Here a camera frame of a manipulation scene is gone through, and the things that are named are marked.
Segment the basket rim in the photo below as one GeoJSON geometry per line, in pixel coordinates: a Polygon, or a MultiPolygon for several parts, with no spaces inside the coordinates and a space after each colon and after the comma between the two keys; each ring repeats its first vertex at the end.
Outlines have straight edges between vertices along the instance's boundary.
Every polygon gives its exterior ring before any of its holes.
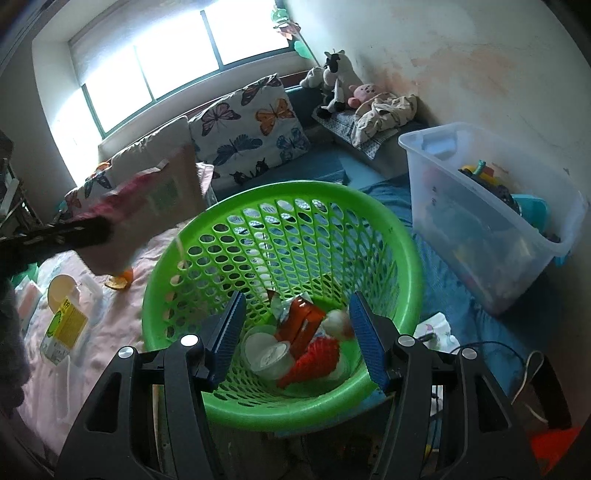
{"type": "MultiPolygon", "coordinates": [[[[397,308],[395,319],[401,333],[412,335],[418,323],[423,300],[422,266],[416,246],[406,227],[396,215],[382,203],[363,192],[339,184],[316,180],[294,180],[264,185],[240,192],[211,206],[189,222],[179,233],[179,237],[181,242],[185,236],[194,237],[193,230],[196,226],[198,227],[202,223],[212,224],[212,222],[219,220],[224,212],[242,209],[249,203],[264,202],[271,196],[277,198],[281,198],[281,196],[320,197],[326,203],[326,197],[330,197],[331,194],[334,194],[335,199],[332,201],[335,203],[339,203],[339,199],[346,195],[350,197],[351,204],[363,205],[363,216],[370,222],[388,225],[387,229],[382,230],[383,235],[396,236],[399,243],[397,247],[402,250],[401,254],[397,256],[398,281],[408,285],[408,288],[400,291],[399,308],[397,308]]],[[[154,317],[154,309],[152,308],[158,291],[155,279],[165,268],[161,260],[170,256],[175,259],[178,257],[180,260],[180,254],[174,241],[158,260],[145,290],[142,305],[142,334],[146,351],[158,348],[157,342],[160,341],[151,328],[151,325],[159,321],[154,317]]],[[[265,408],[264,411],[263,408],[240,406],[235,402],[219,400],[213,394],[203,394],[203,402],[206,406],[208,419],[217,423],[259,431],[291,430],[326,421],[353,407],[376,388],[377,385],[371,381],[367,370],[360,366],[342,385],[326,394],[319,397],[294,398],[281,407],[265,408]]]]}

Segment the white cable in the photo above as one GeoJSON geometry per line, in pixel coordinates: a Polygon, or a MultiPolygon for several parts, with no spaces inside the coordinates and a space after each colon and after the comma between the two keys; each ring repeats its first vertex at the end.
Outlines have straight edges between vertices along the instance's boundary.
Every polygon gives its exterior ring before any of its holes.
{"type": "Polygon", "coordinates": [[[540,371],[540,368],[542,368],[542,365],[544,364],[544,354],[542,352],[540,352],[539,350],[533,350],[527,357],[527,361],[525,362],[525,372],[523,374],[523,382],[521,383],[521,386],[519,387],[519,390],[517,391],[517,393],[513,396],[513,400],[511,400],[511,405],[513,405],[513,403],[515,403],[515,400],[517,400],[517,397],[519,397],[519,394],[523,391],[523,389],[525,388],[525,385],[527,383],[527,379],[529,378],[528,375],[528,371],[530,368],[530,362],[531,359],[533,358],[533,356],[539,353],[542,356],[542,361],[539,364],[538,368],[535,369],[534,374],[531,376],[531,378],[535,377],[535,375],[540,371]]]}
{"type": "Polygon", "coordinates": [[[537,418],[540,422],[547,424],[548,420],[546,420],[542,415],[540,415],[539,413],[537,413],[533,408],[531,408],[526,402],[523,402],[523,405],[525,405],[525,408],[527,408],[530,413],[537,418]]]}

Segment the pink package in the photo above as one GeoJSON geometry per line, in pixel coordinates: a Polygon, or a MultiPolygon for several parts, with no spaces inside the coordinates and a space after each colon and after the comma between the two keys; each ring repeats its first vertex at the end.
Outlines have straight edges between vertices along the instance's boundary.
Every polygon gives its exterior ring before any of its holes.
{"type": "Polygon", "coordinates": [[[203,196],[212,175],[213,166],[196,164],[189,145],[157,167],[139,172],[76,218],[100,215],[113,225],[107,243],[81,248],[78,255],[95,275],[123,272],[136,251],[152,237],[207,208],[203,196]]]}

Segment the pink plush toy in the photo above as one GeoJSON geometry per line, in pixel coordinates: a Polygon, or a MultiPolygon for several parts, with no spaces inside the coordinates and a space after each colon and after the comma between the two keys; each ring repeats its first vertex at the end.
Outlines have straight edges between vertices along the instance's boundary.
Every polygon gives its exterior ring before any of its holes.
{"type": "Polygon", "coordinates": [[[353,96],[347,101],[351,108],[359,108],[362,103],[371,100],[380,92],[383,92],[376,84],[366,83],[365,85],[355,86],[351,85],[349,90],[353,93],[353,96]]]}

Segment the orange butterfly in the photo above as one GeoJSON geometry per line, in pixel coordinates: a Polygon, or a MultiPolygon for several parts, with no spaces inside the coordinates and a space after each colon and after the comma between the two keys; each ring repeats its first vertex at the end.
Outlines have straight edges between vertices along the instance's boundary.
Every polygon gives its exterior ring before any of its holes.
{"type": "Polygon", "coordinates": [[[277,109],[274,109],[272,105],[269,106],[271,107],[270,111],[261,108],[255,114],[256,120],[261,123],[261,133],[265,136],[273,131],[278,118],[295,118],[294,112],[290,110],[287,100],[284,98],[277,100],[277,109]]]}

